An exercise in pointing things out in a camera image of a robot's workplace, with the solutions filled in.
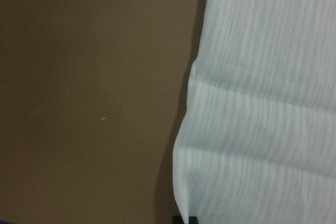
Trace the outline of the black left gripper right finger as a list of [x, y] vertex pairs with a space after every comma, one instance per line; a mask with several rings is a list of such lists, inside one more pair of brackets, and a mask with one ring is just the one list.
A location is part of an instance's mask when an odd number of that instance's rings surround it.
[[189, 216], [188, 224], [198, 224], [198, 218], [196, 216]]

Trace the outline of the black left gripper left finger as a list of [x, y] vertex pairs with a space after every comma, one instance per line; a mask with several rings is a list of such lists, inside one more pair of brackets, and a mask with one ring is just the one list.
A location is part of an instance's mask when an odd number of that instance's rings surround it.
[[183, 219], [181, 216], [173, 216], [172, 224], [183, 224]]

